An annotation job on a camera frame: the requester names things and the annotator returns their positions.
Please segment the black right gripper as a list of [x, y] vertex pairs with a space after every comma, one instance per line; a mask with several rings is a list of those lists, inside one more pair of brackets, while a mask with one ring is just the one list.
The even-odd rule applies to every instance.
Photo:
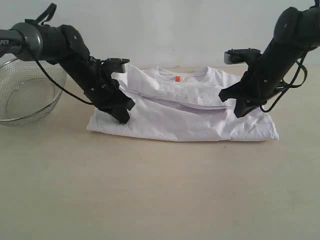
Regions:
[[247, 71], [237, 82], [218, 94], [222, 102], [236, 99], [234, 114], [243, 118], [283, 91], [283, 63], [276, 60], [247, 61]]

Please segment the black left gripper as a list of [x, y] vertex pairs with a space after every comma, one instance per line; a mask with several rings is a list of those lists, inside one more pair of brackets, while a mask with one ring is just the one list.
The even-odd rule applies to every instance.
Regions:
[[103, 69], [103, 62], [89, 63], [88, 86], [85, 96], [102, 112], [114, 117], [120, 124], [126, 124], [136, 103], [120, 90], [119, 82]]

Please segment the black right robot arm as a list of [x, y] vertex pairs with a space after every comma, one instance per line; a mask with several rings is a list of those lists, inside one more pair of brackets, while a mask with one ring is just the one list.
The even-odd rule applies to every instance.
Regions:
[[222, 102], [235, 99], [234, 114], [237, 118], [255, 109], [264, 113], [263, 106], [272, 98], [271, 109], [290, 89], [300, 87], [295, 81], [300, 72], [308, 76], [304, 66], [307, 54], [320, 46], [320, 2], [306, 10], [289, 7], [279, 16], [273, 37], [266, 49], [230, 49], [224, 53], [227, 65], [246, 63], [248, 68], [240, 81], [222, 89]]

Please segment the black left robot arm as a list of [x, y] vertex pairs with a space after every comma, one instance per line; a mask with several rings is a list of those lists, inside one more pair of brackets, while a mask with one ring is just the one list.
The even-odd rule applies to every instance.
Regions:
[[13, 54], [21, 61], [46, 61], [60, 65], [83, 90], [85, 103], [126, 124], [135, 102], [120, 89], [113, 73], [124, 73], [127, 58], [101, 60], [91, 56], [80, 32], [71, 25], [50, 26], [57, 6], [51, 3], [36, 19], [25, 19], [0, 31], [0, 54]]

